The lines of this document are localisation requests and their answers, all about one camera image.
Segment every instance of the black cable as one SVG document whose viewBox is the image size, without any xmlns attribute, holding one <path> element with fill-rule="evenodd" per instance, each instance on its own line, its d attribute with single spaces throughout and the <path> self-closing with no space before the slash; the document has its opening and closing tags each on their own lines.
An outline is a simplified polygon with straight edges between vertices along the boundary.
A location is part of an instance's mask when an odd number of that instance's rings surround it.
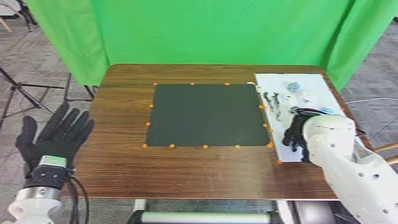
<svg viewBox="0 0 398 224">
<path fill-rule="evenodd" d="M 67 185 L 67 191 L 71 195 L 71 218 L 69 218 L 69 224 L 80 224 L 78 220 L 78 191 L 76 191 L 76 186 L 71 182 L 71 180 L 66 183 Z"/>
<path fill-rule="evenodd" d="M 83 184 L 82 182 L 78 181 L 78 178 L 76 177 L 71 177 L 71 180 L 76 182 L 78 184 L 78 187 L 80 187 L 80 190 L 83 192 L 83 201 L 85 201 L 85 224 L 89 224 L 89 218 L 90 218 L 90 204 L 89 204 L 89 195 L 87 195 L 87 191 L 85 191 L 85 188 L 83 188 Z"/>
</svg>

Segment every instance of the white robotic arm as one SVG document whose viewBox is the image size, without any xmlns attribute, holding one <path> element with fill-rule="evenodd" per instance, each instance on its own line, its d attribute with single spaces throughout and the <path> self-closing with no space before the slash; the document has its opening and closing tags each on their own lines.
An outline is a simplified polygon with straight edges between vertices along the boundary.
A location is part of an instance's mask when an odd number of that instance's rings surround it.
<svg viewBox="0 0 398 224">
<path fill-rule="evenodd" d="M 309 160 L 321 167 L 341 203 L 364 224 L 398 223 L 398 174 L 355 142 L 353 121 L 339 115 L 309 118 L 304 124 Z"/>
</svg>

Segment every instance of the green screen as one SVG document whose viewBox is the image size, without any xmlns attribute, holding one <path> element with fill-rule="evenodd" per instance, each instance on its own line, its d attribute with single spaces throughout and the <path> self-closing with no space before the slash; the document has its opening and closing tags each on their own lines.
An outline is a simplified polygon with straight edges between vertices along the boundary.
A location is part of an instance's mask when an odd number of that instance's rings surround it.
<svg viewBox="0 0 398 224">
<path fill-rule="evenodd" d="M 394 0 L 27 2 L 87 85 L 112 64 L 286 64 L 321 66 L 341 89 L 398 12 Z"/>
</svg>

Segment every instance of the tripod leg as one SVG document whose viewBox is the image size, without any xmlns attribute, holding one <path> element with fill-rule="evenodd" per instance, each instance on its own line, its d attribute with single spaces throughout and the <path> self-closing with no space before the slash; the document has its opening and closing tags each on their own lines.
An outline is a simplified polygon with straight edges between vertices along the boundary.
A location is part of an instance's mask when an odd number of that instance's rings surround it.
<svg viewBox="0 0 398 224">
<path fill-rule="evenodd" d="M 89 95 L 90 95 L 90 99 L 94 100 L 94 92 L 92 92 L 92 90 L 90 90 L 90 87 L 87 86 L 87 85 L 83 85 L 83 88 L 85 88 L 85 90 L 87 90 L 87 93 L 89 93 Z"/>
<path fill-rule="evenodd" d="M 21 86 L 39 87 L 39 88 L 51 88 L 51 89 L 64 89 L 64 87 L 58 87 L 58 86 L 44 86 L 44 85 L 35 85 L 35 84 L 21 84 Z"/>
<path fill-rule="evenodd" d="M 41 108 L 50 114 L 53 114 L 51 110 L 48 109 L 44 104 L 35 100 L 34 96 L 28 94 L 25 89 L 18 89 L 18 91 L 19 91 L 21 95 L 25 96 L 28 102 L 32 103 L 34 107 Z"/>
<path fill-rule="evenodd" d="M 5 117 L 7 117 L 7 113 L 9 113 L 9 105 L 11 105 L 11 99 L 12 99 L 12 96 L 14 96 L 14 88 L 11 88 L 11 92 L 9 92 L 9 99 L 7 99 L 7 102 L 5 102 L 5 107 L 3 107 L 3 113 L 2 113 L 2 118 L 0 118 L 0 131 L 2 131 L 2 126 L 3 126 L 3 120 L 5 120 Z"/>
<path fill-rule="evenodd" d="M 71 73 L 67 75 L 67 80 L 66 80 L 66 92 L 64 92 L 64 102 L 69 102 L 67 94 L 69 94 L 69 86 L 71 86 Z"/>
</svg>

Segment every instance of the gray carpet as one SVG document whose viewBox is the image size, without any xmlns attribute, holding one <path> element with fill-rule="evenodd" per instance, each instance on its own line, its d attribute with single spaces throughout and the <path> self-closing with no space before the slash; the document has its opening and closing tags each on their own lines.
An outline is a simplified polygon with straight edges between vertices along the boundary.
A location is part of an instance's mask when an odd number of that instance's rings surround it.
<svg viewBox="0 0 398 224">
<path fill-rule="evenodd" d="M 57 56 L 51 44 L 41 30 L 28 33 L 21 20 L 7 21 L 14 33 L 7 33 L 0 27 L 0 66 L 19 82 L 64 86 L 67 69 Z M 343 90 L 346 101 L 371 99 L 375 97 L 398 98 L 398 24 L 391 24 L 371 54 L 364 60 L 353 78 Z M 0 111 L 7 98 L 7 83 L 0 80 Z M 42 90 L 30 89 L 34 96 L 41 97 Z M 51 109 L 62 102 L 62 90 L 50 90 L 44 103 Z M 71 97 L 87 97 L 82 86 L 73 83 Z M 28 108 L 30 105 L 16 95 L 11 111 Z M 73 106 L 89 109 L 90 104 L 74 102 Z M 350 104 L 357 122 L 373 146 L 398 142 L 398 102 L 371 101 Z M 14 148 L 14 138 L 21 128 L 21 117 L 30 115 L 42 126 L 48 115 L 39 110 L 7 118 L 0 133 L 0 222 L 11 219 L 7 205 L 12 202 L 14 193 L 21 187 L 21 158 Z M 57 223 L 67 223 L 69 200 L 55 215 Z M 90 223 L 126 223 L 133 200 L 92 199 Z M 210 211 L 210 212 L 265 212 L 272 209 L 272 203 L 265 200 L 151 200 L 153 211 Z"/>
</svg>

